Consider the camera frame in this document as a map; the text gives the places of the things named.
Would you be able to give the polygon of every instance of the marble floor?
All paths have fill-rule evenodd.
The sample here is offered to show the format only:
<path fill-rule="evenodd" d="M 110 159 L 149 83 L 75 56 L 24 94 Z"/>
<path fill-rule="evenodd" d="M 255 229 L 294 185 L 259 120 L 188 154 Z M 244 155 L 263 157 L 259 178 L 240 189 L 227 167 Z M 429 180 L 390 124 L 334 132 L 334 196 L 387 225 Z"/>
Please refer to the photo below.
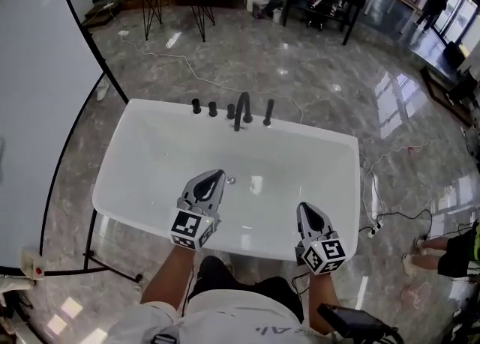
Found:
<path fill-rule="evenodd" d="M 430 235 L 453 232 L 459 223 L 478 216 L 479 173 L 470 159 L 457 123 L 428 97 L 418 71 L 394 55 L 362 43 L 355 31 L 346 46 L 343 35 L 318 32 L 294 19 L 286 28 L 270 20 L 255 20 L 243 10 L 216 9 L 217 25 L 207 22 L 203 43 L 189 7 L 167 7 L 164 24 L 154 22 L 145 42 L 141 11 L 126 11 L 94 31 L 103 56 L 128 97 L 190 103 L 215 100 L 221 109 L 238 94 L 194 78 L 185 61 L 144 53 L 186 55 L 196 74 L 238 90 L 273 91 L 291 97 L 301 107 L 303 123 L 358 138 L 359 150 L 375 165 L 375 195 L 371 175 L 364 180 L 369 211 L 401 211 L 417 215 L 431 210 Z M 265 112 L 267 94 L 253 93 L 252 112 Z M 48 268 L 81 267 L 92 213 L 92 190 L 104 152 L 124 104 L 112 89 L 98 103 L 92 98 L 67 147 L 53 190 L 46 222 L 44 255 Z M 274 118 L 298 122 L 299 109 L 277 99 Z M 363 172 L 368 171 L 362 163 Z M 358 237 L 355 256 L 334 273 L 341 303 L 363 309 L 397 326 L 405 343 L 438 343 L 443 329 L 470 293 L 464 281 L 418 271 L 406 277 L 401 255 L 415 237 L 425 234 L 430 220 L 385 216 L 373 238 Z M 370 225 L 361 208 L 361 226 Z M 106 263 L 145 279 L 136 285 L 113 273 L 49 278 L 27 295 L 34 305 L 31 318 L 52 343 L 99 343 L 125 308 L 140 293 L 167 257 L 170 243 L 138 229 L 99 216 L 93 249 Z M 304 270 L 291 262 L 233 256 L 238 278 L 255 282 L 280 274 L 290 279 Z M 300 282 L 300 289 L 307 284 Z M 401 300 L 409 286 L 415 303 Z"/>

